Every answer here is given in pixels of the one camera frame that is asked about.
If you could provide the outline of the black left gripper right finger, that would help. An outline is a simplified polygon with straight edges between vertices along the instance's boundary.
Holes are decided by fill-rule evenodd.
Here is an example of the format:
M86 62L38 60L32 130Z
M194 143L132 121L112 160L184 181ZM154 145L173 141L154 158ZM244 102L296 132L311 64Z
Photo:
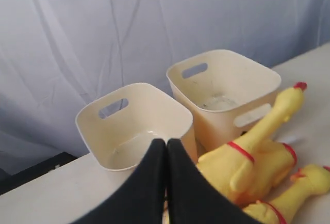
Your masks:
M170 223L258 223L207 182L179 139L169 139L167 150Z

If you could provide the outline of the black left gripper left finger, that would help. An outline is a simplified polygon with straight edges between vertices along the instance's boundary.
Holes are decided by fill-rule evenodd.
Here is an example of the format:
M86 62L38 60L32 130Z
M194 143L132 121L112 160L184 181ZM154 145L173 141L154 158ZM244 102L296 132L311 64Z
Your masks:
M153 139L127 180L74 223L162 223L167 184L167 147Z

